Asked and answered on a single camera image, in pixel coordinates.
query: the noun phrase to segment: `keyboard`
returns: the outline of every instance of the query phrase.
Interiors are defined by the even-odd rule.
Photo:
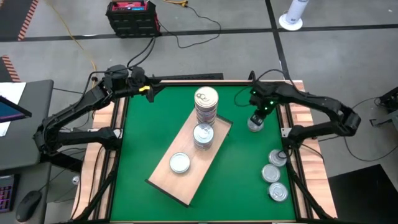
[[[17,175],[0,176],[0,213],[12,211],[17,192]]]

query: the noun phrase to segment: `white pole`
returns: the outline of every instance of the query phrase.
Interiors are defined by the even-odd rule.
[[[309,0],[293,0],[287,13],[279,17],[279,24],[287,30],[299,30],[303,26],[301,15]]]

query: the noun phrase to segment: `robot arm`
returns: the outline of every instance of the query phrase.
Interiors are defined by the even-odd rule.
[[[118,137],[110,127],[98,131],[62,132],[61,128],[92,110],[108,106],[118,98],[146,95],[150,102],[164,87],[160,80],[148,78],[140,67],[129,72],[124,65],[115,65],[105,72],[104,78],[94,88],[87,91],[79,101],[48,118],[45,118],[34,134],[37,148],[44,154],[51,154],[62,146],[99,142],[105,149],[118,146]]]
[[[254,82],[249,102],[251,105],[257,106],[257,110],[251,116],[251,121],[258,126],[276,105],[284,103],[297,103],[328,115],[329,122],[308,127],[293,126],[284,140],[294,148],[300,147],[306,138],[327,134],[353,136],[361,122],[358,114],[340,101],[298,91],[294,86],[285,82]]]

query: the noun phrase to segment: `grey floor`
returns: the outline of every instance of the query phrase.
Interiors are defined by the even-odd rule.
[[[104,16],[109,0],[53,0],[54,6],[75,35],[112,34]],[[217,26],[199,20],[192,11],[154,0],[160,21],[171,31],[207,30]],[[263,0],[191,0],[199,14],[208,16],[224,29],[270,28],[269,15]],[[275,17],[289,8],[290,0],[272,0]],[[398,23],[398,2],[395,0],[317,0],[310,1],[303,15],[305,27],[358,26]],[[43,0],[30,23],[27,37],[67,35],[53,10]],[[181,44],[206,40],[212,35],[181,37]],[[316,95],[339,99],[348,106],[384,94],[398,86],[397,29],[311,31],[280,33],[290,75],[303,80],[306,90]],[[98,39],[80,41],[93,55],[98,70],[125,64],[140,52],[148,39]],[[8,55],[21,80],[25,82],[53,79],[55,87],[82,91],[91,65],[71,40],[0,43],[0,54]],[[261,73],[280,68],[272,33],[223,34],[207,44],[179,49],[174,37],[160,37],[152,55],[142,63],[148,74],[156,76],[223,72],[225,79],[247,79],[249,72]],[[282,79],[270,74],[267,79]],[[50,113],[55,113],[78,99],[78,95],[54,91]],[[348,138],[353,153],[373,159],[398,144],[397,131],[387,124],[372,128],[369,119],[385,112],[367,101],[356,108],[363,122],[355,137]],[[326,117],[313,112],[316,123]],[[70,127],[85,122],[82,118]],[[329,177],[381,164],[398,187],[398,152],[375,162],[362,162],[351,157],[342,139],[321,142]],[[60,171],[52,170],[54,176]],[[75,190],[62,198],[72,186],[75,174],[64,172],[50,185],[46,223],[65,221],[70,216]]]

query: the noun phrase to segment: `green table surface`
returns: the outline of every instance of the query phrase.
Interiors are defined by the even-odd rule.
[[[269,184],[261,177],[268,153],[282,148],[276,111],[262,131],[252,133],[247,120],[255,108],[237,107],[233,100],[242,87],[213,88],[219,94],[218,114],[233,125],[188,208],[145,180],[192,111],[198,87],[167,87],[154,103],[140,96],[129,100],[111,221],[295,220],[286,168],[280,168],[279,182],[289,197],[282,203],[268,196]],[[238,97],[242,104],[248,99],[248,91]]]

